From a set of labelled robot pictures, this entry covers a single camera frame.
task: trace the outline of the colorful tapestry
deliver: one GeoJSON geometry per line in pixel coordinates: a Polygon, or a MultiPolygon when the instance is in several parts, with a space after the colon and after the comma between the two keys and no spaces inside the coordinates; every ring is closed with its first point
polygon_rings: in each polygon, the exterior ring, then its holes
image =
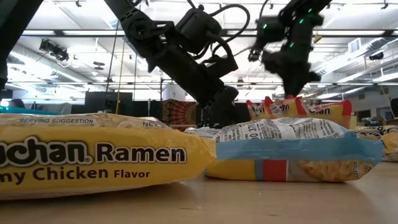
{"type": "Polygon", "coordinates": [[[166,124],[196,124],[195,102],[163,101],[163,122],[166,124]]]}

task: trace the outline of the desk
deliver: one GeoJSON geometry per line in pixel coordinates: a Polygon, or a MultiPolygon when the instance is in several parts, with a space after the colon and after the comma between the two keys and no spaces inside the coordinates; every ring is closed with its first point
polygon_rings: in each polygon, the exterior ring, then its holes
{"type": "Polygon", "coordinates": [[[144,189],[0,203],[0,222],[398,223],[398,163],[343,184],[207,179],[144,189]]]}

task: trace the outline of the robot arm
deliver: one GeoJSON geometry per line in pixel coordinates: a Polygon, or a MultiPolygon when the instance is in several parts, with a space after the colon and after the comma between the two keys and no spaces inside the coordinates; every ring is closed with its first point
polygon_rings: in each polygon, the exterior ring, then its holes
{"type": "Polygon", "coordinates": [[[265,69],[277,73],[284,83],[285,96],[297,96],[308,82],[320,81],[310,72],[308,56],[313,50],[312,32],[323,24],[318,13],[331,0],[291,0],[278,16],[261,16],[257,20],[257,36],[249,61],[260,60],[265,69]],[[263,48],[272,42],[286,40],[279,52],[268,52],[263,48]]]}
{"type": "Polygon", "coordinates": [[[181,21],[174,25],[172,21],[153,21],[135,7],[138,2],[105,2],[120,20],[136,53],[146,59],[148,72],[159,67],[203,108],[219,118],[231,109],[238,91],[224,86],[220,77],[237,70],[238,66],[230,47],[219,36],[220,24],[203,11],[203,6],[188,10],[181,21]],[[188,53],[200,57],[215,42],[225,49],[227,57],[214,55],[197,63],[188,53]]]}

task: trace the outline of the red stripe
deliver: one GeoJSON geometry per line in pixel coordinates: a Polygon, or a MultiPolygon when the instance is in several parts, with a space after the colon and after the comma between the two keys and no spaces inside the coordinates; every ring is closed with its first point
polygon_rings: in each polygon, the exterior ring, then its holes
{"type": "Polygon", "coordinates": [[[287,161],[264,161],[262,179],[264,181],[286,181],[287,161]]]}

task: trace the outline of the ramen noodle package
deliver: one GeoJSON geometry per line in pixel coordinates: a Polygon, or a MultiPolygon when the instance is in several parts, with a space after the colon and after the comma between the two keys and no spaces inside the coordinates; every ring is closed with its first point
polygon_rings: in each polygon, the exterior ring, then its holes
{"type": "Polygon", "coordinates": [[[349,100],[308,107],[309,114],[325,114],[332,116],[351,116],[352,110],[349,100]]]}
{"type": "Polygon", "coordinates": [[[274,102],[267,96],[264,100],[264,111],[267,114],[289,116],[306,115],[307,112],[302,103],[301,97],[290,98],[286,100],[275,100],[274,102]]]}
{"type": "Polygon", "coordinates": [[[398,126],[357,127],[361,138],[384,143],[383,161],[398,162],[398,126]]]}
{"type": "Polygon", "coordinates": [[[264,113],[264,102],[257,104],[247,100],[246,104],[248,106],[250,119],[257,118],[260,114],[264,113]]]}
{"type": "Polygon", "coordinates": [[[215,140],[154,118],[0,115],[0,200],[135,189],[191,179],[215,140]]]}
{"type": "MultiPolygon", "coordinates": [[[[194,134],[206,137],[206,130],[194,134]]],[[[358,180],[382,158],[382,142],[316,118],[262,119],[214,133],[217,160],[207,176],[231,180],[358,180]]]]}

